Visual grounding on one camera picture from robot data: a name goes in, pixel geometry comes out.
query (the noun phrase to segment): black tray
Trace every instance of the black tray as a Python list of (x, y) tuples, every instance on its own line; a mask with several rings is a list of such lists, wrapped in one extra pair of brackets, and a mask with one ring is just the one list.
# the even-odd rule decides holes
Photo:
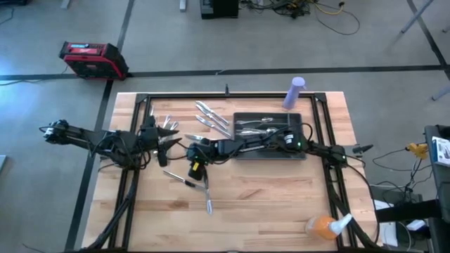
[[(236, 124), (238, 120), (260, 120), (263, 117), (272, 117), (274, 120), (269, 123), (249, 123), (249, 124)], [(302, 116), (299, 113), (270, 113), (270, 112), (235, 112), (233, 115), (233, 133), (234, 139), (240, 140), (242, 138), (248, 138), (249, 136), (239, 136), (236, 132), (238, 129), (245, 128), (266, 130), (269, 127), (275, 127), (281, 129), (287, 126), (293, 126), (291, 131), (296, 134), (303, 134), (302, 130)], [(273, 138), (282, 138), (283, 133), (274, 136)], [(305, 160), (306, 155), (304, 153), (286, 153), (280, 150), (256, 150), (247, 153), (239, 154), (236, 159), (246, 160)]]

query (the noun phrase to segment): purple bottle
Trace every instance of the purple bottle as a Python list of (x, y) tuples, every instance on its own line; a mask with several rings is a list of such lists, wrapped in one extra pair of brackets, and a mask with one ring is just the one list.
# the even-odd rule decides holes
[(290, 110), (294, 108), (295, 102), (297, 102), (298, 99), (298, 94), (302, 89), (307, 89), (304, 79), (302, 77), (294, 77), (292, 79), (292, 85), (284, 98), (283, 107), (285, 109)]

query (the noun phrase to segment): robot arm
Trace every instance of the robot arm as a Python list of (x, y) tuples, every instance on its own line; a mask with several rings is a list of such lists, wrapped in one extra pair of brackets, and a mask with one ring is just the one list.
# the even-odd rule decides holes
[[(283, 133), (283, 140), (278, 135)], [(342, 146), (326, 146), (313, 141), (308, 141), (304, 135), (298, 136), (289, 130), (280, 130), (268, 136), (256, 136), (238, 141), (230, 139), (209, 140), (204, 138), (199, 143), (192, 143), (186, 153), (191, 161), (188, 175), (201, 180), (203, 170), (208, 164), (223, 164), (239, 153), (246, 153), (266, 148), (275, 148), (288, 153), (307, 153), (324, 157), (332, 166), (345, 166), (347, 158)]]
[(72, 144), (88, 150), (91, 155), (97, 153), (109, 157), (117, 166), (122, 168), (135, 168), (145, 165), (141, 164), (144, 154), (158, 151), (158, 162), (161, 167), (167, 166), (166, 152), (181, 139), (160, 142), (160, 137), (171, 136), (178, 133), (155, 126), (153, 116), (146, 120), (136, 135), (129, 131), (89, 131), (76, 126), (71, 126), (63, 119), (50, 123), (46, 127), (44, 138), (52, 144)]

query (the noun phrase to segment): yellow clamp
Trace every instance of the yellow clamp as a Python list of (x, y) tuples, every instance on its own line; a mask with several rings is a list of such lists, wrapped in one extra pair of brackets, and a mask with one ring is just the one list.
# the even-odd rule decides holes
[(428, 157), (428, 145), (425, 143), (410, 143), (406, 147), (406, 150), (412, 152), (416, 157), (421, 158), (422, 160), (427, 159)]
[(198, 162), (196, 162), (196, 163), (194, 164), (194, 166), (192, 167), (192, 170), (193, 170), (193, 171), (197, 171), (197, 168), (198, 168)]

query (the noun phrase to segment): red battery charger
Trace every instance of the red battery charger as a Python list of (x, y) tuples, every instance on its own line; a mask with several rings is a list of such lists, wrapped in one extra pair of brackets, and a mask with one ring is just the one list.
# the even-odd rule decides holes
[(128, 66), (117, 47), (111, 44), (64, 42), (59, 53), (78, 77), (90, 79), (127, 78)]

